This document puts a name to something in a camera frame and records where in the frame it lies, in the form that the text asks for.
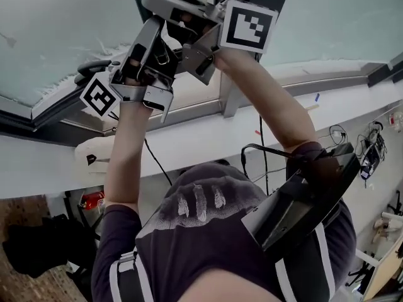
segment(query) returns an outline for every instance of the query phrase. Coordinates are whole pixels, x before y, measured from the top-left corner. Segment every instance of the sticker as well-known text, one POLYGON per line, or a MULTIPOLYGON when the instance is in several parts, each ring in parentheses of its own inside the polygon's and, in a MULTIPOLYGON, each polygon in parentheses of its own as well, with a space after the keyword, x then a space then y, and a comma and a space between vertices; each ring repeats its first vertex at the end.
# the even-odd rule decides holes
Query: sticker
POLYGON ((80 99, 100 118, 104 118, 120 103, 120 96, 109 86, 109 72, 96 73, 80 99))
POLYGON ((277 17, 277 11, 236 0, 229 1, 220 46, 265 53, 277 17))

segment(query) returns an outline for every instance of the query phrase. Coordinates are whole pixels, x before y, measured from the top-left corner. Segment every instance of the wooden floor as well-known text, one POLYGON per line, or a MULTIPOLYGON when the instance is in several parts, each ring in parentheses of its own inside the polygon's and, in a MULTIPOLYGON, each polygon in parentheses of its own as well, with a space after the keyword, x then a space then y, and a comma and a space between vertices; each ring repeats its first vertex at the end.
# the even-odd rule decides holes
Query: wooden floor
MULTIPOLYGON (((44 196, 0 200, 0 241, 7 239, 8 225, 37 226, 49 215, 44 196)), ((67 277, 67 266, 55 267, 37 279, 22 275, 9 264, 0 246, 0 301, 3 302, 85 302, 67 277)))

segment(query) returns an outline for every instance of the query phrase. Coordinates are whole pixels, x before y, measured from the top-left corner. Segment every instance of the glass pane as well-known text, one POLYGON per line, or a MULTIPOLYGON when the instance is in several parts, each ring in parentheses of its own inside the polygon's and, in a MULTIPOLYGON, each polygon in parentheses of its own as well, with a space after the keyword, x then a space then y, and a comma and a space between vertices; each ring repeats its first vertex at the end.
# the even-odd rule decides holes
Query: glass pane
POLYGON ((34 106, 82 63, 122 58, 141 26, 135 0, 0 0, 0 95, 34 106))
POLYGON ((261 63, 389 62, 402 37, 403 0, 286 0, 261 63))

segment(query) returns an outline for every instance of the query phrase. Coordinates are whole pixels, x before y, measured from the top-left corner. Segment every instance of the dark t-shirt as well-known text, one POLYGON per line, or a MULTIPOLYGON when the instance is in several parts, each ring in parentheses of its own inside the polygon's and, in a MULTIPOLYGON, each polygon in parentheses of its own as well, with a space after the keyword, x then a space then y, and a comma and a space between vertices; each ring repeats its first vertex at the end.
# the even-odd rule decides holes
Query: dark t-shirt
MULTIPOLYGON (((321 150, 318 143, 311 142, 294 153, 314 158, 321 150)), ((295 172, 288 163, 287 178, 295 172)), ((107 207, 93 269, 94 301, 112 301, 109 268, 134 245, 155 302, 179 300, 209 269, 237 274, 284 301, 274 262, 263 254, 241 221, 265 198, 264 192, 236 168, 202 164, 178 178, 143 229, 130 208, 107 207)), ((336 289, 348 271, 356 245, 348 208, 342 201, 340 208, 338 217, 325 228, 336 289)))

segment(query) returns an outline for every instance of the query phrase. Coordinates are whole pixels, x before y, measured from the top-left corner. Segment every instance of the forearm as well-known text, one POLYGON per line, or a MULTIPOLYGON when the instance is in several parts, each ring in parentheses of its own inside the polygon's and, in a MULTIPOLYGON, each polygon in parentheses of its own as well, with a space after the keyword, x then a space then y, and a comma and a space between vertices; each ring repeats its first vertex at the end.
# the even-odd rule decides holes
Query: forearm
POLYGON ((249 54, 240 52, 225 60, 228 75, 250 100, 274 136, 287 151, 316 141, 315 128, 302 107, 249 54))
POLYGON ((139 200, 141 155, 151 110, 140 103, 120 105, 119 124, 105 181, 109 202, 135 203, 139 200))

